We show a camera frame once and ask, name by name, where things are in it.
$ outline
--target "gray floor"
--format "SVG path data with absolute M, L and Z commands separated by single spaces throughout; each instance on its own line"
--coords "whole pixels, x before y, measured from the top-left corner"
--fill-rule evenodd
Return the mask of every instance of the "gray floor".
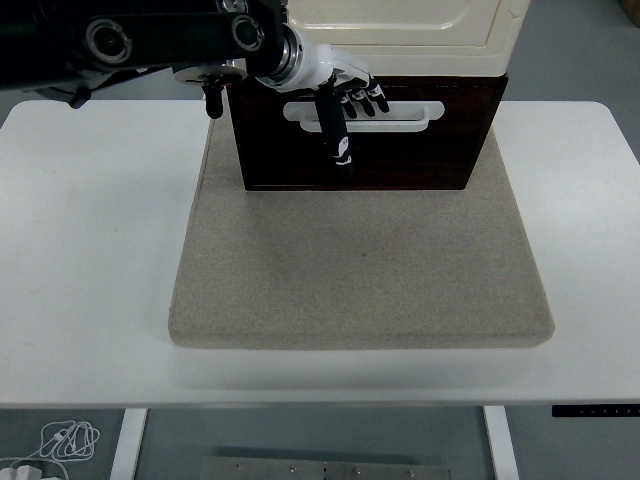
M 603 103 L 613 112 L 640 159 L 640 28 L 633 26 L 618 0 L 533 0 L 509 66 L 509 75 L 506 100 Z M 101 92 L 95 98 L 197 99 L 200 95 L 198 89 L 178 85 L 168 73 L 162 73 Z M 0 93 L 0 122 L 4 122 L 13 105 L 30 98 L 34 96 L 19 92 Z M 184 412 L 175 414 L 176 419 L 185 415 Z M 30 452 L 31 443 L 28 442 L 34 435 L 37 438 L 44 421 L 42 415 L 41 412 L 28 412 L 26 416 L 31 420 L 20 424 L 29 424 L 27 428 L 14 426 L 11 418 L 0 411 L 2 453 Z M 380 411 L 379 416 L 383 419 L 387 413 Z M 637 419 L 553 419 L 550 407 L 509 408 L 508 416 L 523 480 L 640 478 L 637 455 L 640 452 L 640 422 Z M 168 421 L 170 425 L 176 420 Z M 113 426 L 117 426 L 117 422 L 112 419 Z M 249 424 L 248 420 L 239 419 L 236 425 L 243 429 Z M 263 429 L 276 436 L 282 433 L 277 423 L 265 424 Z M 112 445 L 115 430 L 110 435 L 111 440 L 106 434 L 104 444 Z M 159 439 L 160 443 L 156 445 L 159 452 L 170 443 L 166 438 L 171 435 L 169 431 L 157 430 L 150 435 L 150 439 Z M 151 457 L 147 459 L 145 451 L 142 454 L 141 462 L 148 468 Z M 94 468 L 104 473 L 104 466 L 96 463 Z M 83 478 L 79 468 L 77 472 L 74 480 Z M 95 474 L 84 478 L 106 477 Z
M 152 410 L 136 480 L 197 478 L 206 455 L 447 467 L 494 478 L 481 408 Z

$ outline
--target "gray foam pad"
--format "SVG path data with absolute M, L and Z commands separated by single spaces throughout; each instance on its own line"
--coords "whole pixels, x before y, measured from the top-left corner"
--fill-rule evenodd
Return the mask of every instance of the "gray foam pad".
M 169 330 L 198 348 L 351 350 L 530 347 L 554 324 L 492 133 L 463 191 L 246 192 L 225 119 Z

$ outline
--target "wooden box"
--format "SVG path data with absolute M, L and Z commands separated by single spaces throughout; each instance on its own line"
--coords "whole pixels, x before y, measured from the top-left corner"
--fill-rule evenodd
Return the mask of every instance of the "wooden box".
M 321 134 L 305 132 L 299 123 L 284 118 L 291 95 L 253 80 L 229 87 L 246 189 L 463 189 L 504 93 L 506 75 L 379 80 L 390 102 L 439 101 L 444 114 L 418 133 L 351 133 L 356 169 L 351 179 L 337 170 Z

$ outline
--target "robotic arm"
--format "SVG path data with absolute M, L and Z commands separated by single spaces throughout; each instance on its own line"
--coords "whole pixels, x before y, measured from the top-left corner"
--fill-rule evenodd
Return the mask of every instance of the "robotic arm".
M 286 23 L 285 0 L 3 0 L 0 90 L 34 90 L 79 108 L 91 92 L 172 68 L 222 115 L 223 88 L 247 75 L 279 92 L 313 91 L 327 148 L 353 175 L 342 108 L 389 110 L 367 66 Z

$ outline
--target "box handle cutout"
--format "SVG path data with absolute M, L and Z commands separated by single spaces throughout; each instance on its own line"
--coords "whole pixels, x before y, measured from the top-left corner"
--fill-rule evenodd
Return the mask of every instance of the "box handle cutout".
M 389 102 L 389 113 L 376 109 L 376 116 L 369 117 L 354 102 L 357 118 L 346 118 L 349 133 L 422 132 L 430 120 L 438 120 L 444 114 L 442 102 Z M 313 102 L 289 102 L 284 106 L 284 117 L 300 122 L 305 132 L 320 133 L 320 122 Z

